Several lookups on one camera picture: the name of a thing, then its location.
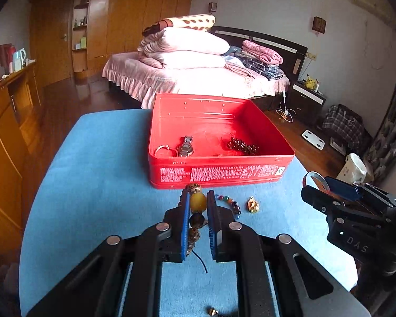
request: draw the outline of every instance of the blue tablecloth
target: blue tablecloth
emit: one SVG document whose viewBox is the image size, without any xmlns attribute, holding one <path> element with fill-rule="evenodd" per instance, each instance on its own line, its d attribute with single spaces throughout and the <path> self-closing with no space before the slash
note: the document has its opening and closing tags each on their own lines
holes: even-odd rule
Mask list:
<svg viewBox="0 0 396 317">
<path fill-rule="evenodd" d="M 79 119 L 38 190 L 23 236 L 19 291 L 22 316 L 109 235 L 141 234 L 175 207 L 181 190 L 148 181 L 149 110 L 88 114 Z M 351 256 L 326 240 L 325 216 L 300 196 L 306 171 L 295 158 L 276 183 L 214 188 L 242 208 L 240 221 L 261 235 L 288 233 L 346 289 L 357 281 Z M 260 213 L 246 212 L 254 196 Z M 211 260 L 208 228 L 182 264 L 165 263 L 161 316 L 206 316 L 206 307 L 237 308 L 235 264 Z"/>
</svg>

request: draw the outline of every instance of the red tin box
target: red tin box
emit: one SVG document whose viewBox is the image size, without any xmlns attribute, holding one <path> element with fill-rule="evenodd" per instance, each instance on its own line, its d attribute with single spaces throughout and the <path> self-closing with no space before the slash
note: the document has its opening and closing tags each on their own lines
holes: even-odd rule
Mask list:
<svg viewBox="0 0 396 317">
<path fill-rule="evenodd" d="M 173 150 L 192 136 L 194 152 Z M 230 150 L 231 137 L 257 144 L 259 156 Z M 295 156 L 283 135 L 251 101 L 204 95 L 157 94 L 148 146 L 150 182 L 155 188 L 246 185 L 279 180 Z"/>
</svg>

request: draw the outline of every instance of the bed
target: bed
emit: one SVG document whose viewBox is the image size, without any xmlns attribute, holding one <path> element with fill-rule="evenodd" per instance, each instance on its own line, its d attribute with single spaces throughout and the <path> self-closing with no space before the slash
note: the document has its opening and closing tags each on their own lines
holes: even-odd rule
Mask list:
<svg viewBox="0 0 396 317">
<path fill-rule="evenodd" d="M 258 77 L 251 85 L 245 79 L 224 68 L 156 69 L 138 60 L 134 52 L 112 55 L 102 75 L 114 86 L 129 94 L 132 106 L 152 109 L 158 92 L 177 94 L 202 94 L 254 99 L 263 109 L 274 101 L 276 94 L 287 90 L 297 81 L 307 48 L 278 37 L 262 33 L 214 26 L 211 32 L 225 39 L 230 45 L 242 46 L 243 40 L 268 46 L 283 57 L 280 65 L 285 76 L 280 80 Z"/>
</svg>

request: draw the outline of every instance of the wooden floor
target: wooden floor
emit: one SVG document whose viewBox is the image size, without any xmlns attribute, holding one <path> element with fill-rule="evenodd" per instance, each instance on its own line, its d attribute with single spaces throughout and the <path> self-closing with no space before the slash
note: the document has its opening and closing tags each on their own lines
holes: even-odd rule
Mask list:
<svg viewBox="0 0 396 317">
<path fill-rule="evenodd" d="M 26 225 L 32 202 L 57 150 L 69 131 L 84 114 L 128 108 L 122 91 L 109 89 L 109 82 L 92 76 L 81 83 L 71 78 L 44 88 L 40 115 L 25 122 L 22 132 L 33 135 L 28 145 L 22 182 L 22 218 Z"/>
<path fill-rule="evenodd" d="M 328 144 L 328 137 L 296 119 L 293 123 L 289 123 L 276 111 L 267 111 L 265 114 L 295 150 L 296 157 L 307 171 L 316 171 L 322 176 L 331 176 L 332 178 L 337 176 L 345 164 L 345 157 Z M 302 138 L 305 130 L 312 131 L 325 142 L 323 150 L 317 149 Z"/>
</svg>

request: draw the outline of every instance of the curtain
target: curtain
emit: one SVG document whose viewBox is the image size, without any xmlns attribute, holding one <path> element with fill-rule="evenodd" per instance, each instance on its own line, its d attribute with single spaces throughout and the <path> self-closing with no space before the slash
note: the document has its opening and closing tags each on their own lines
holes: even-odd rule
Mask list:
<svg viewBox="0 0 396 317">
<path fill-rule="evenodd" d="M 373 167 L 376 185 L 387 176 L 396 163 L 396 86 L 387 113 L 373 143 L 364 154 L 364 159 Z"/>
</svg>

